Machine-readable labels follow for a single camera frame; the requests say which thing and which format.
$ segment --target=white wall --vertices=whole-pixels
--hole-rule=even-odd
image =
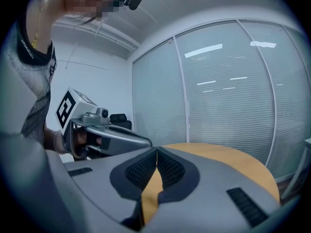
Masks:
[[[293,18],[291,12],[289,11],[282,13],[274,9],[246,6],[246,5],[227,6],[227,7],[224,6],[207,10],[201,10],[191,15],[178,18],[173,22],[169,23],[162,22],[161,24],[157,24],[148,30],[149,36],[145,38],[141,46],[128,58],[130,84],[132,84],[133,61],[135,61],[145,52],[155,47],[156,45],[160,44],[169,37],[172,37],[177,33],[185,31],[191,27],[198,26],[200,24],[222,19],[242,19],[242,18],[247,19],[253,18],[253,19],[272,21],[286,25],[300,32],[303,32],[299,23],[296,21],[295,18]]]
[[[122,54],[122,49],[92,34],[71,29],[54,28],[52,39],[57,69],[51,84],[47,126],[59,129],[55,111],[68,87],[86,94],[98,106],[108,109],[109,114],[125,113],[132,120],[127,61],[114,55]],[[78,46],[67,65],[76,42]],[[73,160],[70,155],[61,157],[64,162]]]

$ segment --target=hand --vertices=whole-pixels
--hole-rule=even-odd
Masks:
[[[98,145],[102,144],[102,138],[98,137],[96,139],[96,143]],[[74,144],[74,149],[78,147],[83,147],[86,145],[86,131],[84,127],[81,128],[76,128],[74,133],[73,133],[73,144]]]

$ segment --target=wooden table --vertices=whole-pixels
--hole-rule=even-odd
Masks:
[[[260,161],[242,151],[207,143],[177,143],[165,145],[164,147],[226,163],[266,189],[279,201],[278,188],[272,174]],[[156,213],[157,195],[162,190],[162,179],[156,169],[141,195],[145,223]]]

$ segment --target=person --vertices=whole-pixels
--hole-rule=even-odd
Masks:
[[[114,0],[31,0],[17,18],[2,51],[11,67],[36,95],[37,100],[22,127],[25,137],[37,140],[45,149],[66,153],[60,131],[47,128],[46,116],[51,100],[51,81],[57,67],[52,25],[66,14],[102,17],[111,11]],[[74,146],[86,144],[86,132],[79,128],[74,133]]]

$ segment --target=black mesh shirt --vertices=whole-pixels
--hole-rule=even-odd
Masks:
[[[47,54],[31,46],[26,33],[25,12],[13,24],[1,51],[7,56],[11,68],[37,97],[21,133],[44,146],[44,123],[51,100],[50,83],[56,70],[53,43],[51,42]]]

